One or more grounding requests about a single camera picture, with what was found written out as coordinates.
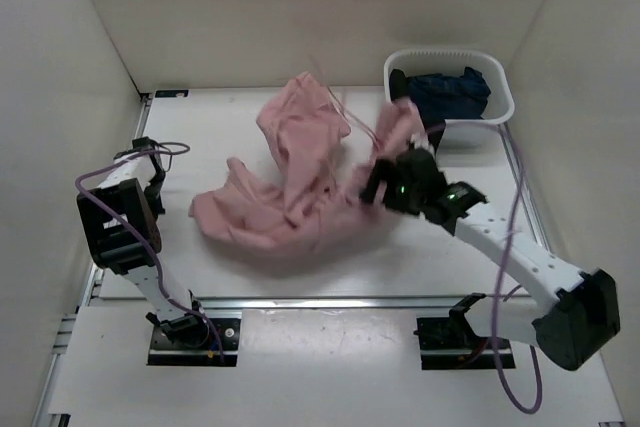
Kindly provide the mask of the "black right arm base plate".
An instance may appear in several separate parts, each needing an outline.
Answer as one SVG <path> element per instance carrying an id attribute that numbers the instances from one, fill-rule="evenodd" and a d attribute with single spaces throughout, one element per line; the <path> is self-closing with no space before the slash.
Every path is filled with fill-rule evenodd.
<path id="1" fill-rule="evenodd" d="M 418 317 L 414 335 L 423 371 L 496 369 L 490 340 L 464 333 L 450 318 Z"/>

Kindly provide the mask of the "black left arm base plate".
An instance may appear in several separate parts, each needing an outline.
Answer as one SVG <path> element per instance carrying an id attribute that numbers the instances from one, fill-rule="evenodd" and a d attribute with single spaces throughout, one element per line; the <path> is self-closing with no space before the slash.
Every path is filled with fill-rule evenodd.
<path id="1" fill-rule="evenodd" d="M 213 336 L 196 335 L 194 340 L 171 340 L 154 326 L 147 354 L 147 365 L 157 367 L 222 367 L 237 365 L 241 337 L 240 317 L 212 318 L 220 336 L 223 355 Z"/>

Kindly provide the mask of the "pink trousers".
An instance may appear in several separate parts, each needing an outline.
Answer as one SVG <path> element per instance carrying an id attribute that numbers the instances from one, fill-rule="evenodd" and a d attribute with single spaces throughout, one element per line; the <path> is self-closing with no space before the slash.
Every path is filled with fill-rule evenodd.
<path id="1" fill-rule="evenodd" d="M 368 159 L 338 180 L 338 154 L 351 126 L 340 102 L 308 72 L 289 80 L 263 106 L 256 123 L 281 184 L 261 179 L 230 157 L 225 183 L 195 195 L 189 215 L 213 241 L 276 257 L 308 256 L 389 220 L 392 214 L 379 194 L 367 205 L 360 193 L 376 161 L 396 157 L 424 131 L 418 108 L 408 98 L 384 104 L 369 132 Z"/>

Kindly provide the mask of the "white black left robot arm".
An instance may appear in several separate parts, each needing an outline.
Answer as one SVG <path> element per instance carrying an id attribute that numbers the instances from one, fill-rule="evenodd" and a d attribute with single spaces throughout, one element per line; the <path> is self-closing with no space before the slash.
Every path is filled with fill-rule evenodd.
<path id="1" fill-rule="evenodd" d="M 188 151 L 180 142 L 139 137 L 112 165 L 75 180 L 76 203 L 94 264 L 136 287 L 152 306 L 147 319 L 170 341 L 203 348 L 212 328 L 191 290 L 162 265 L 157 224 L 165 213 L 163 158 Z"/>

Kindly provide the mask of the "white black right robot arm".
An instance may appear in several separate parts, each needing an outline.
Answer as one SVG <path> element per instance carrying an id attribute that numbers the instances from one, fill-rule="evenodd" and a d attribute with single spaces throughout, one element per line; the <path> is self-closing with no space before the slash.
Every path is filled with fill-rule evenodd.
<path id="1" fill-rule="evenodd" d="M 376 160 L 360 199 L 423 216 L 505 267 L 536 305 L 515 307 L 506 330 L 491 321 L 491 334 L 538 347 L 567 371 L 578 370 L 618 334 L 617 286 L 611 275 L 602 269 L 587 273 L 514 232 L 483 193 L 466 182 L 448 182 L 428 150 L 409 148 L 393 160 Z"/>

